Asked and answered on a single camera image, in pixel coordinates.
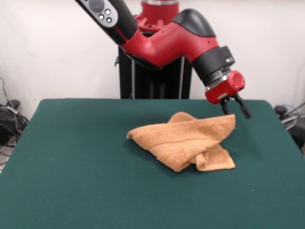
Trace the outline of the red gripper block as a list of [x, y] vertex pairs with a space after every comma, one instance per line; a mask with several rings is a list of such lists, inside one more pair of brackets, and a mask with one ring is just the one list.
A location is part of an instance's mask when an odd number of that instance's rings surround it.
[[230, 112], [228, 110], [227, 100], [224, 98], [234, 96], [234, 99], [240, 105], [240, 109], [245, 118], [250, 119], [252, 115], [244, 100], [238, 94], [238, 92], [244, 89], [244, 87], [244, 76], [239, 71], [230, 71], [224, 76], [221, 76], [220, 79], [207, 86], [205, 96], [206, 99], [212, 104], [221, 103], [222, 111], [225, 115], [229, 115]]

